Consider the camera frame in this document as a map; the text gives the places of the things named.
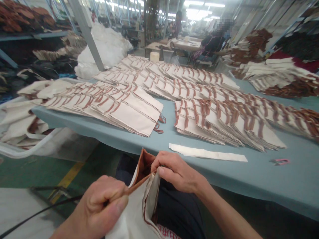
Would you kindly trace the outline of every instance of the yellow floor line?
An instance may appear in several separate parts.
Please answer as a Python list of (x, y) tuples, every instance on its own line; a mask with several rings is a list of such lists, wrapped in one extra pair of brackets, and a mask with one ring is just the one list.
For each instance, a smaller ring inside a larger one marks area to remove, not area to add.
[[(64, 178), (59, 182), (58, 186), (63, 186), (67, 188), (70, 183), (73, 181), (73, 179), (76, 177), (76, 175), (79, 173), (81, 168), (83, 167), (85, 163), (83, 162), (77, 162), (73, 165), (73, 167), (70, 169), (70, 171), (64, 176)], [(61, 194), (57, 194), (52, 200), (51, 203), (55, 204), (57, 200), (60, 198)]]

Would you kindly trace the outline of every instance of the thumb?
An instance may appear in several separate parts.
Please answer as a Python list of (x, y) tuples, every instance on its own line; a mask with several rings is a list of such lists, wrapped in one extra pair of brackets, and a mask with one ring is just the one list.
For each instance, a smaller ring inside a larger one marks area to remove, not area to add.
[(179, 175), (174, 173), (171, 169), (166, 167), (158, 167), (157, 172), (161, 176), (161, 178), (165, 179), (166, 181), (172, 183), (174, 186), (179, 180)]
[(109, 232), (114, 227), (128, 202), (129, 197), (127, 195), (123, 195), (110, 203), (102, 212), (100, 212), (99, 218), (103, 222), (106, 232)]

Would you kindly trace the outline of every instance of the white plastic sack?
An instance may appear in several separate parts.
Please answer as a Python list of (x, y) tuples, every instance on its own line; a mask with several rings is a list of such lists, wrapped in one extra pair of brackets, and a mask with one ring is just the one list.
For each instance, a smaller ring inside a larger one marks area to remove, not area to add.
[[(123, 38), (120, 33), (117, 33), (112, 28), (105, 28), (100, 23), (93, 24), (91, 34), (106, 68), (118, 64), (127, 56), (127, 52), (133, 49), (130, 42)], [(90, 80), (92, 76), (99, 73), (88, 46), (79, 55), (77, 61), (78, 66), (75, 67), (75, 73), (78, 77)]]

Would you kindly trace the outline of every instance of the white bag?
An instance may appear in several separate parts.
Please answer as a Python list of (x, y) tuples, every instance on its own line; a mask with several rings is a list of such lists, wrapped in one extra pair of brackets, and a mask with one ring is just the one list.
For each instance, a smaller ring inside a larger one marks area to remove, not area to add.
[(155, 156), (142, 149), (138, 165), (129, 185), (129, 202), (105, 239), (162, 239), (154, 224), (160, 176), (151, 173)]

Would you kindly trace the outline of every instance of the dark clothing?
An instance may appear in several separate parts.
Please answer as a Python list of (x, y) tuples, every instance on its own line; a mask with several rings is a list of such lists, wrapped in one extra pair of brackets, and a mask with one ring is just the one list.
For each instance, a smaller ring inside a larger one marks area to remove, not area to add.
[(220, 51), (225, 38), (220, 34), (212, 32), (202, 40), (202, 46), (205, 46), (205, 51), (202, 55), (212, 57), (215, 51)]
[[(130, 184), (137, 161), (123, 154), (115, 178)], [(205, 239), (204, 222), (194, 194), (183, 193), (169, 182), (160, 179), (157, 201), (157, 223), (182, 239)]]
[(180, 32), (180, 29), (182, 27), (182, 22), (181, 21), (176, 21), (176, 27), (175, 27), (175, 31), (173, 33), (173, 38), (178, 38), (178, 35), (179, 35), (179, 32)]

